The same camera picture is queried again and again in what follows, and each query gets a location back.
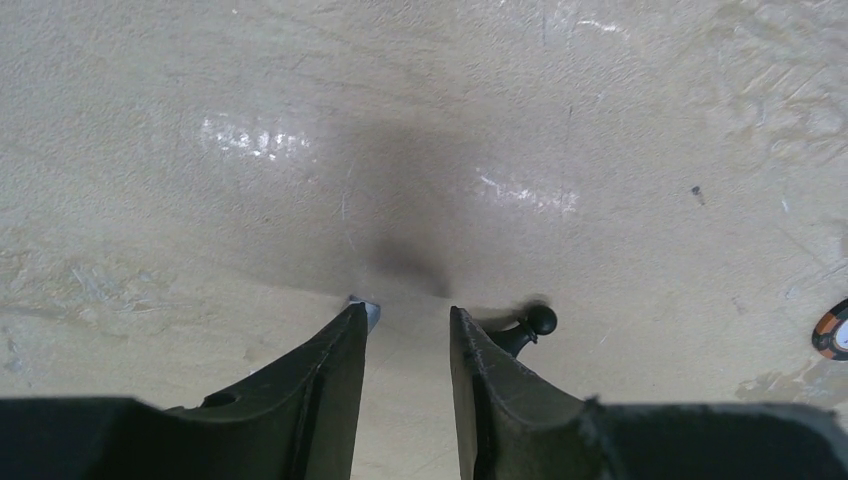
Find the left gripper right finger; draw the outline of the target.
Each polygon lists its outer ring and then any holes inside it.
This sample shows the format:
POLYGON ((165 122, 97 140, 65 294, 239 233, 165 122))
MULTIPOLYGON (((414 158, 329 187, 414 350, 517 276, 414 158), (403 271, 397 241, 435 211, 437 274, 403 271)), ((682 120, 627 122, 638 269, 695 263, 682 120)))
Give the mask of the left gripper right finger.
POLYGON ((604 404, 550 384, 455 307, 464 479, 843 479, 847 435, 795 403, 604 404))

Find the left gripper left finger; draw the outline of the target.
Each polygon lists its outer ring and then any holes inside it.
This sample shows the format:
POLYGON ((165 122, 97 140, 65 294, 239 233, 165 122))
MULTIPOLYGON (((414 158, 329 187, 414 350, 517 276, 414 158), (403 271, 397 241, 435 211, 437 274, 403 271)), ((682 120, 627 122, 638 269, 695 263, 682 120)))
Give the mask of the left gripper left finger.
POLYGON ((311 339, 194 408, 131 397, 1 403, 5 479, 347 479, 369 307, 350 303, 311 339))

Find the black chess pawn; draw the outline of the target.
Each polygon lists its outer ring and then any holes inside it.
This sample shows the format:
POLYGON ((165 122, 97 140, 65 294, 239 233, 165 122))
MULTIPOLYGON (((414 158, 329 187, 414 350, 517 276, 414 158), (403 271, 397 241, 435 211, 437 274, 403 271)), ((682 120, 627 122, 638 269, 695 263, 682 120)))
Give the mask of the black chess pawn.
POLYGON ((498 347, 517 358, 528 344, 537 344, 541 336, 552 334, 557 326, 558 316, 550 306, 531 303, 518 312, 513 326, 488 331, 487 335, 498 347))

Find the orange 100 poker chip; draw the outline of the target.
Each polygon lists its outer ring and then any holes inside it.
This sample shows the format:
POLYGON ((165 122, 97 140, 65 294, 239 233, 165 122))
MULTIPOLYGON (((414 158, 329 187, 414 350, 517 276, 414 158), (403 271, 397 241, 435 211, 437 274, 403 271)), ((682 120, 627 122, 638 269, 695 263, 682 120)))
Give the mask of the orange 100 poker chip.
POLYGON ((836 304, 812 331, 811 344, 826 359, 840 362, 847 360, 847 305, 847 299, 836 304))

